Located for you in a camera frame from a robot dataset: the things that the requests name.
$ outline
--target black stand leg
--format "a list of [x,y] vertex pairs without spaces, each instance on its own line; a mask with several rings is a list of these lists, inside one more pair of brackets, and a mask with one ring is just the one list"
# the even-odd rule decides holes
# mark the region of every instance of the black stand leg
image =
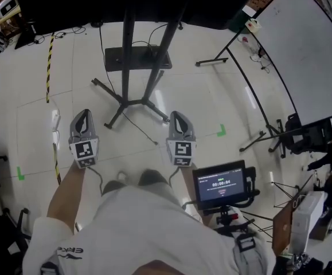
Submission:
[[266,132],[260,131],[259,132],[259,137],[257,139],[255,139],[255,140],[253,140],[251,143],[249,143],[246,147],[240,148],[240,152],[246,151],[249,147],[251,147],[253,144],[255,144],[256,142],[258,142],[266,134],[267,134]]
[[164,122],[170,122],[168,116],[166,114],[164,114],[161,110],[159,110],[151,101],[147,101],[146,102],[146,105],[152,109],[155,113],[157,113],[162,119]]
[[113,124],[115,123],[115,121],[117,120],[117,118],[119,118],[119,116],[121,115],[122,112],[124,112],[125,110],[125,106],[121,105],[118,109],[118,111],[116,112],[115,116],[111,119],[110,123],[105,123],[104,126],[106,126],[108,129],[111,129]]
[[[276,133],[277,135],[280,135],[281,133],[284,133],[284,129],[283,129],[283,123],[280,119],[277,119],[277,124],[278,124],[278,129],[277,130],[275,127],[271,126],[271,125],[267,125],[268,128],[270,128],[274,133]],[[274,148],[269,148],[269,153],[273,153],[276,151],[276,149],[278,149],[278,147],[282,145],[282,154],[280,155],[280,157],[282,159],[284,159],[286,157],[286,146],[284,145],[284,143],[282,142],[282,139],[279,138],[278,142],[275,144]]]
[[117,95],[114,91],[105,86],[98,79],[93,79],[92,83],[94,85],[99,85],[112,97],[114,97],[120,104],[119,109],[117,110],[115,116],[112,118],[110,123],[105,124],[107,128],[111,129],[113,124],[116,122],[117,118],[123,113],[123,111],[130,105],[142,104],[148,106],[151,110],[157,113],[165,122],[169,121],[169,118],[166,114],[160,111],[150,100],[150,95],[158,83],[159,79],[163,75],[162,71],[159,72],[163,60],[167,54],[167,50],[171,44],[172,38],[176,32],[177,27],[182,29],[181,18],[185,11],[188,0],[181,1],[179,12],[175,13],[174,18],[168,23],[165,33],[162,38],[162,42],[157,51],[153,67],[149,76],[146,90],[141,100],[128,100],[128,86],[129,86],[129,74],[130,74],[130,63],[131,63],[131,45],[132,45],[132,35],[134,33],[135,25],[135,7],[131,4],[131,1],[126,7],[125,16],[124,16],[124,28],[123,28],[123,58],[122,58],[122,97]]
[[226,62],[227,61],[227,57],[226,58],[219,58],[221,57],[221,55],[223,54],[224,51],[226,51],[228,49],[228,47],[234,42],[234,40],[240,35],[240,33],[244,30],[245,26],[243,26],[236,34],[235,36],[227,43],[227,45],[225,45],[225,47],[221,50],[221,52],[219,52],[219,54],[216,56],[216,58],[214,59],[210,59],[210,60],[203,60],[203,61],[197,61],[195,63],[196,66],[200,66],[200,64],[202,63],[209,63],[209,62],[218,62],[218,61],[223,61]]

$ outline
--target black screen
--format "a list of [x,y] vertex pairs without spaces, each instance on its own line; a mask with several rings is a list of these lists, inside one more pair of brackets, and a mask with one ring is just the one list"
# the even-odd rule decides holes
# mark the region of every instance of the black screen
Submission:
[[243,171],[235,169],[198,177],[201,201],[225,198],[244,192]]

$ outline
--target white box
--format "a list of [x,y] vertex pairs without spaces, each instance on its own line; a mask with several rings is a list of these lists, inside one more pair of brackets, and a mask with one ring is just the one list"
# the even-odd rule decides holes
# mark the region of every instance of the white box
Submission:
[[324,208],[324,192],[309,191],[292,215],[290,253],[302,254],[306,251],[308,237]]

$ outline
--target cable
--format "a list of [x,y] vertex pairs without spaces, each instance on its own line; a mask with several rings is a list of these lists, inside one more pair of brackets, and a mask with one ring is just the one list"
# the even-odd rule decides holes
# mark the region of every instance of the cable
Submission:
[[55,100],[50,95],[48,95],[48,96],[49,96],[50,100],[52,100],[53,104],[55,105],[55,107],[56,107],[56,109],[58,111],[58,114],[60,115],[60,109],[59,109],[58,105],[56,104]]
[[152,52],[152,56],[153,56],[153,48],[149,43],[147,43],[146,41],[136,41],[136,42],[132,42],[131,44],[135,44],[135,43],[145,43],[145,44],[147,44],[149,49],[150,49],[150,52]]
[[[99,37],[100,37],[100,40],[101,40],[101,50],[102,50],[102,55],[103,55],[103,65],[104,65],[104,70],[106,71],[106,75],[107,75],[107,78],[108,78],[108,81],[110,82],[111,84],[111,88],[113,90],[113,92],[117,95],[117,93],[115,92],[115,89],[114,89],[114,86],[110,80],[110,77],[108,76],[108,72],[107,72],[107,68],[106,68],[106,60],[105,60],[105,56],[104,56],[104,52],[103,52],[103,43],[102,43],[102,32],[101,32],[101,27],[99,27]],[[134,122],[132,122],[130,120],[129,117],[126,116],[126,114],[124,112],[122,112],[122,114],[125,116],[125,118],[130,121],[130,123],[132,125],[134,125],[135,127],[137,127],[138,130],[140,130],[152,143],[154,143],[156,146],[158,145],[158,142],[154,141],[147,133],[145,133],[144,130],[142,130],[140,127],[138,127]]]
[[264,70],[267,73],[270,73],[270,69],[268,68],[268,66],[271,65],[271,62],[267,66],[264,66],[260,61],[260,65],[261,65],[261,70]]
[[102,184],[103,184],[103,178],[102,178],[102,175],[100,175],[98,173],[98,171],[94,170],[92,167],[88,166],[87,167],[89,170],[92,170],[95,174],[97,174],[101,180],[101,182],[99,183],[99,190],[100,190],[100,193],[101,193],[101,197],[103,196],[103,191],[102,191]]
[[196,203],[197,203],[197,201],[189,201],[189,202],[184,203],[181,208],[185,211],[187,205],[194,205]]
[[168,23],[166,23],[166,24],[164,24],[164,25],[161,25],[161,26],[157,27],[156,29],[154,29],[154,30],[150,33],[149,40],[148,40],[148,45],[150,45],[150,38],[152,37],[153,33],[154,33],[156,30],[158,30],[158,29],[160,29],[160,28],[162,28],[162,27],[164,27],[164,26],[166,26],[166,25],[168,25]]
[[[54,35],[55,39],[61,39],[63,38],[66,34],[81,34],[83,32],[85,32],[86,28],[83,26],[77,26],[76,28],[78,28],[77,30],[74,30],[74,28],[72,27],[72,32],[58,32]],[[40,38],[38,40],[36,40],[36,38],[33,39],[32,43],[29,43],[28,46],[32,46],[33,44],[39,45],[42,44],[45,41],[46,37],[50,37],[51,34],[48,35],[41,35],[39,34],[38,36],[40,36]]]
[[61,39],[67,34],[81,34],[86,30],[86,28],[83,26],[77,26],[77,28],[78,28],[77,30],[74,30],[74,28],[72,27],[73,30],[72,32],[58,32],[57,34],[55,34],[55,39]]
[[126,118],[128,121],[130,121],[130,123],[131,123],[132,125],[134,125],[135,127],[138,128],[138,130],[140,130],[141,132],[143,132],[143,134],[144,134],[144,135],[145,135],[145,136],[146,136],[146,137],[147,137],[152,143],[154,143],[156,146],[158,145],[158,142],[156,142],[155,140],[151,139],[151,138],[149,137],[149,135],[147,135],[147,134],[145,133],[145,131],[142,130],[140,127],[138,127],[134,122],[132,122],[132,121],[130,120],[130,118],[126,116],[126,114],[125,114],[124,112],[122,112],[122,114],[124,114],[125,118]]
[[179,171],[179,166],[176,168],[176,170],[168,178],[168,184],[170,185],[170,187],[172,187],[171,178],[174,177],[178,171]]

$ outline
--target printed logo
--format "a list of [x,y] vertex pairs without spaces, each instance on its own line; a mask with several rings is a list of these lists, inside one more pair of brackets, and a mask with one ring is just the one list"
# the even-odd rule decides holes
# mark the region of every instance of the printed logo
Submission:
[[82,259],[81,257],[75,257],[72,254],[66,254],[64,256],[62,254],[58,254],[57,256],[58,257],[63,257],[65,259],[72,259],[72,260],[80,260],[80,259]]
[[72,252],[72,253],[77,253],[77,254],[81,254],[83,252],[83,249],[81,249],[80,247],[61,247],[59,246],[57,248],[58,251],[60,252],[64,252],[66,253],[65,255],[62,255],[62,254],[57,254],[58,257],[62,257],[62,258],[65,258],[65,259],[72,259],[72,260],[80,260],[82,259],[82,257],[76,257],[72,254],[69,254],[68,252]]

